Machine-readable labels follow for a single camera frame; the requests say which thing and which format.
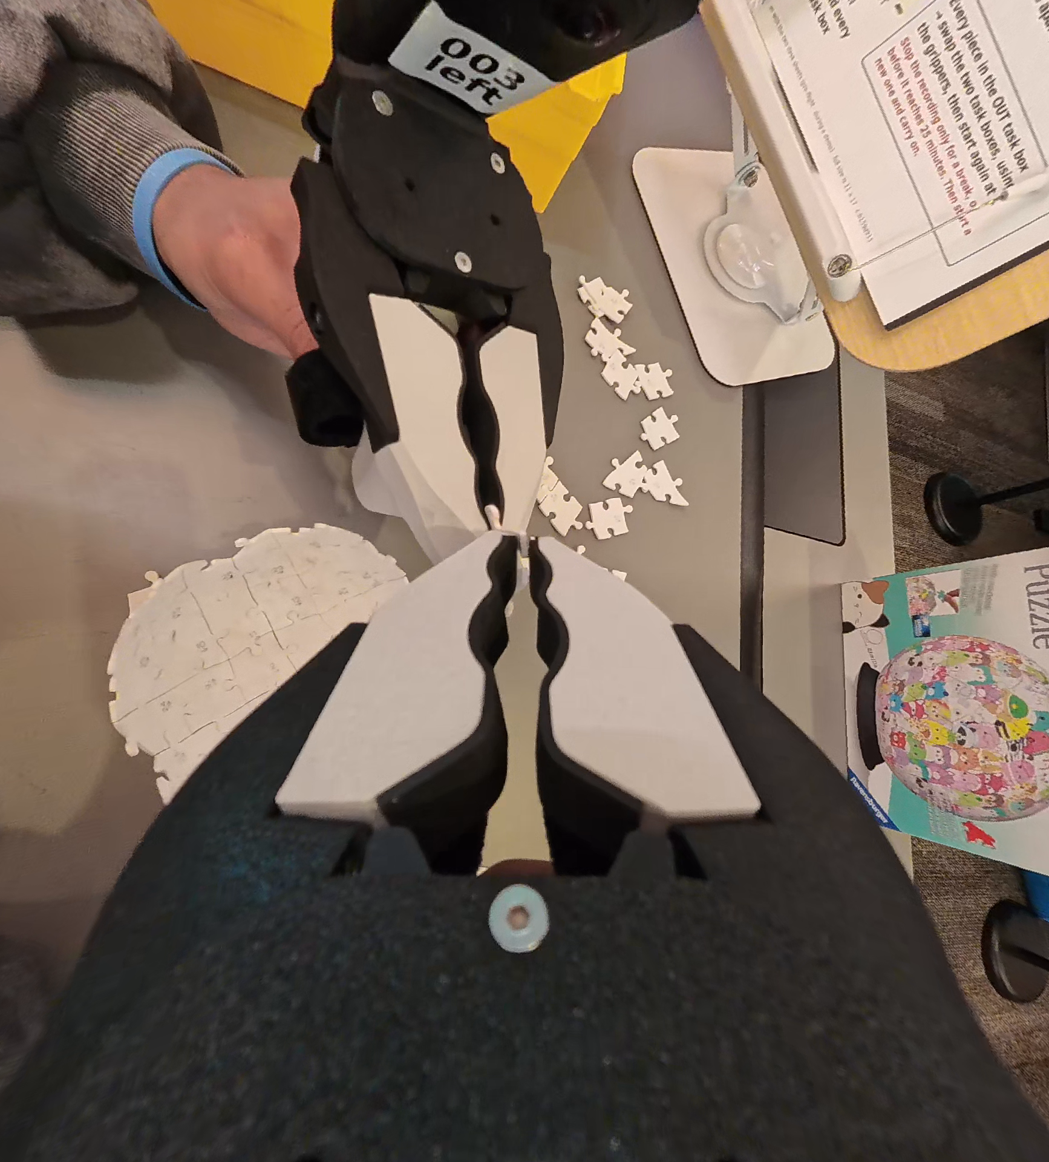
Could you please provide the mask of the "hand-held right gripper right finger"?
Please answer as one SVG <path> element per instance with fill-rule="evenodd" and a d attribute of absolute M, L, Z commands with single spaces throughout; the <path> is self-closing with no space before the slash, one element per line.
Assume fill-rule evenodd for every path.
<path fill-rule="evenodd" d="M 554 539 L 530 549 L 545 665 L 536 777 L 555 870 L 607 875 L 637 834 L 755 818 L 762 803 L 685 629 Z"/>

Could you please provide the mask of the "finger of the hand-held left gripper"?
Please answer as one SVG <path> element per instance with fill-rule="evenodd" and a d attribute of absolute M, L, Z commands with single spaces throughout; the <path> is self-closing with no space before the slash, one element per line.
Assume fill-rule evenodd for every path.
<path fill-rule="evenodd" d="M 548 458 L 536 336 L 501 328 L 480 347 L 476 366 L 480 495 L 506 524 L 525 529 Z"/>
<path fill-rule="evenodd" d="M 369 511 L 410 529 L 504 524 L 501 425 L 457 337 L 422 306 L 372 293 L 394 435 L 369 429 Z"/>

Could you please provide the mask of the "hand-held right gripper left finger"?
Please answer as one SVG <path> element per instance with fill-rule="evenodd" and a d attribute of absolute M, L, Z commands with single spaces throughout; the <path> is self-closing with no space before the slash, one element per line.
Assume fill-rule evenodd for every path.
<path fill-rule="evenodd" d="M 286 816 L 411 831 L 470 874 L 507 774 L 494 666 L 509 643 L 517 537 L 487 533 L 372 617 L 276 795 Z"/>

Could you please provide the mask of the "white puzzle pieces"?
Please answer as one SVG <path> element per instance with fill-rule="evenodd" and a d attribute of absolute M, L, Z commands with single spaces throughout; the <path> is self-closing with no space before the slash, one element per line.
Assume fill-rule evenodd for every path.
<path fill-rule="evenodd" d="M 587 474 L 593 486 L 588 499 L 576 497 L 549 456 L 535 506 L 556 537 L 568 541 L 586 535 L 605 543 L 630 533 L 638 499 L 676 510 L 690 508 L 681 477 L 664 459 L 666 450 L 680 441 L 680 417 L 672 408 L 672 369 L 656 360 L 637 361 L 636 348 L 622 334 L 634 309 L 630 292 L 600 275 L 580 274 L 575 296 L 589 316 L 584 344 L 607 391 L 592 402 L 617 400 L 619 412 L 606 412 L 604 418 L 593 415 L 589 449 L 566 462 Z"/>

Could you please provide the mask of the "single white jigsaw piece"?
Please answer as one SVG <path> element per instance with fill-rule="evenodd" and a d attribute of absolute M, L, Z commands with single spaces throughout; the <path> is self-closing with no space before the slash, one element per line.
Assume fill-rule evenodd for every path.
<path fill-rule="evenodd" d="M 488 503 L 484 508 L 484 517 L 488 524 L 489 530 L 504 537 L 512 537 L 517 543 L 517 552 L 522 558 L 525 558 L 530 552 L 531 539 L 528 529 L 512 528 L 510 524 L 505 523 L 505 518 L 501 510 L 494 504 Z"/>

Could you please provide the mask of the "colourful puzzle ball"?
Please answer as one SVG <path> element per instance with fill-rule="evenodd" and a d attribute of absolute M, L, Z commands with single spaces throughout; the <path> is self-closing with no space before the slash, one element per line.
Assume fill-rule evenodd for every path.
<path fill-rule="evenodd" d="M 225 560 L 149 573 L 107 664 L 110 718 L 168 806 L 213 750 L 344 629 L 410 580 L 361 535 L 269 529 Z"/>

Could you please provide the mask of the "person's left forearm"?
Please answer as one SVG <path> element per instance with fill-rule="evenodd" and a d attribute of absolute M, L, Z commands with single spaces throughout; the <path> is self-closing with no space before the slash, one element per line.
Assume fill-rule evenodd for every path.
<path fill-rule="evenodd" d="M 162 262 L 185 169 L 238 174 L 189 58 L 142 2 L 0 2 L 0 316 L 119 309 Z"/>

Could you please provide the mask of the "white puzzle box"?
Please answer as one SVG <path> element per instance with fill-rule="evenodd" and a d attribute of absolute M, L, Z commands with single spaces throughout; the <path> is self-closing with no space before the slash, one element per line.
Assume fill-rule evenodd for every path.
<path fill-rule="evenodd" d="M 1049 878 L 1049 548 L 840 602 L 847 778 L 878 824 Z"/>

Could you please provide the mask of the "person's left hand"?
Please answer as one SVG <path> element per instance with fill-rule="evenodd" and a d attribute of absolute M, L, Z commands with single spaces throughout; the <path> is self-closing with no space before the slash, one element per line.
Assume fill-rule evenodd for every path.
<path fill-rule="evenodd" d="M 300 223 L 286 180 L 188 167 L 160 193 L 152 229 L 163 266 L 226 331 L 291 360 L 317 349 L 297 296 Z"/>

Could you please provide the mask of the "yellow storage container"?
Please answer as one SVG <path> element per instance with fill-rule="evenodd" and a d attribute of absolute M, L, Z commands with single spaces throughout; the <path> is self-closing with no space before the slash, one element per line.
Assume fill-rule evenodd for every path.
<path fill-rule="evenodd" d="M 304 109 L 332 56 L 331 2 L 152 2 L 198 65 Z M 626 55 L 591 68 L 489 121 L 543 212 L 623 90 Z"/>

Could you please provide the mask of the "black round stand base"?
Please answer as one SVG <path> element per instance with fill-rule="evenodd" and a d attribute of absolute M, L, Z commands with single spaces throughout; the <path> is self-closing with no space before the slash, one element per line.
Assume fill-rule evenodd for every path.
<path fill-rule="evenodd" d="M 993 492 L 979 492 L 963 477 L 940 472 L 924 486 L 924 511 L 932 530 L 954 547 L 973 545 L 984 528 L 986 506 L 1012 502 L 1049 491 L 1049 477 Z"/>
<path fill-rule="evenodd" d="M 985 976 L 1003 999 L 1037 1002 L 1049 984 L 1049 925 L 1025 905 L 1001 899 L 986 914 L 981 933 Z"/>

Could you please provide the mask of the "wooden clipboard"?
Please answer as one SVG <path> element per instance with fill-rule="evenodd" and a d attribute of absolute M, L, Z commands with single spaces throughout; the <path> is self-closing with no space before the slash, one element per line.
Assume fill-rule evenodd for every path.
<path fill-rule="evenodd" d="M 899 327 L 884 328 L 848 255 L 842 224 L 793 124 L 745 3 L 701 3 L 706 34 L 844 348 L 880 371 L 929 371 L 1049 318 L 1049 247 Z"/>

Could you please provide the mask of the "printed paper sheet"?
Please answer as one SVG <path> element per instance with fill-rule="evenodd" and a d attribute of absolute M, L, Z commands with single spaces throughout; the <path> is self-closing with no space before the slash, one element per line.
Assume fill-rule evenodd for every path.
<path fill-rule="evenodd" d="M 1049 249 L 1049 2 L 749 9 L 885 329 Z"/>

